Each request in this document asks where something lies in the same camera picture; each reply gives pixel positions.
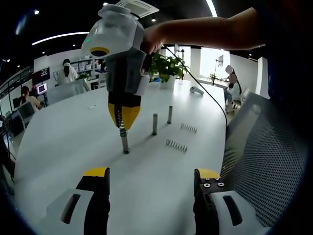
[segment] potted plant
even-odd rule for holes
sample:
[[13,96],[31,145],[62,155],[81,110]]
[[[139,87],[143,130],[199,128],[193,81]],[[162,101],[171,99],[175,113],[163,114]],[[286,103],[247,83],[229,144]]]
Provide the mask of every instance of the potted plant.
[[86,78],[89,78],[89,75],[86,74],[86,73],[82,73],[82,74],[79,75],[79,77],[77,78],[77,80],[86,79]]
[[186,69],[181,64],[180,59],[155,53],[149,76],[153,78],[158,73],[161,79],[160,88],[173,89],[175,79],[182,77],[183,70]]
[[214,82],[214,80],[217,79],[217,76],[215,74],[211,74],[210,75],[210,79]]

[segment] ceiling light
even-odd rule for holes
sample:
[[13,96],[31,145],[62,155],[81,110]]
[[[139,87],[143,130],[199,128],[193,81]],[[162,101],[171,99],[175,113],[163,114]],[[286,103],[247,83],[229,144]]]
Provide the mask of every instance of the ceiling light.
[[53,36],[53,37],[49,37],[49,38],[45,38],[45,39],[39,40],[37,42],[32,43],[32,45],[36,45],[38,43],[42,43],[42,42],[45,42],[45,41],[48,41],[48,40],[54,39],[54,38],[60,38],[60,37],[71,36],[71,35],[79,35],[79,34],[89,34],[89,32],[77,32],[77,33],[60,34],[60,35],[57,35],[57,36]]
[[216,10],[215,10],[212,0],[206,0],[206,3],[209,5],[212,16],[217,17]]

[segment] forearm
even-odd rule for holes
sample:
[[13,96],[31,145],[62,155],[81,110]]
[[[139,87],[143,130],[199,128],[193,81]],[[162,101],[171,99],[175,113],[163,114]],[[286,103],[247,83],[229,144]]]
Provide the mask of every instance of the forearm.
[[187,44],[227,50],[250,49],[261,45],[258,30],[257,16],[252,8],[230,19],[204,17],[160,24],[165,44]]

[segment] window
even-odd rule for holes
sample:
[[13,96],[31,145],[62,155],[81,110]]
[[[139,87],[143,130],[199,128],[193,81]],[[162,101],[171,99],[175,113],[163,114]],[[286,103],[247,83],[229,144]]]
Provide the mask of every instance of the window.
[[[168,47],[169,49],[170,49],[170,51],[172,52],[172,53],[174,53],[174,47]],[[168,49],[165,49],[165,56],[172,56],[173,57],[173,54],[172,53],[170,53],[169,51],[168,51]]]
[[[223,64],[216,61],[221,59],[223,59]],[[200,58],[200,76],[209,77],[211,74],[214,74],[215,71],[217,78],[227,78],[228,74],[226,73],[225,68],[229,65],[229,63],[229,51],[202,47]]]
[[190,64],[191,64],[191,49],[190,49],[190,47],[179,47],[179,50],[184,50],[184,58],[182,57],[182,52],[178,52],[178,56],[179,56],[179,58],[181,58],[185,62],[185,65],[190,68]]
[[[172,53],[174,53],[174,47],[168,47]],[[191,49],[190,47],[179,47],[179,52],[176,55],[185,62],[185,65],[190,68],[191,63]],[[182,57],[181,50],[184,50],[184,58]],[[165,56],[172,56],[173,54],[166,49]]]

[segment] white chair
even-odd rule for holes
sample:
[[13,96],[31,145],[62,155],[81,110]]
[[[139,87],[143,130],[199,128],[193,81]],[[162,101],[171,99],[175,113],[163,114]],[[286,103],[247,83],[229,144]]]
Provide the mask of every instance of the white chair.
[[226,113],[230,113],[230,112],[235,112],[236,109],[238,109],[238,107],[242,106],[242,104],[244,103],[247,95],[249,94],[250,89],[248,89],[247,87],[244,88],[243,92],[240,95],[240,100],[227,100],[225,107],[226,107]]
[[107,73],[99,74],[98,86],[99,88],[107,86]]
[[33,117],[33,115],[36,112],[35,104],[33,102],[28,101],[28,102],[25,102],[24,104],[20,105],[16,109],[22,118],[22,123],[23,123],[24,130],[25,130],[26,127],[28,126],[31,118]]
[[86,82],[81,79],[75,82],[63,84],[47,91],[48,104],[52,105],[72,96],[89,91]]

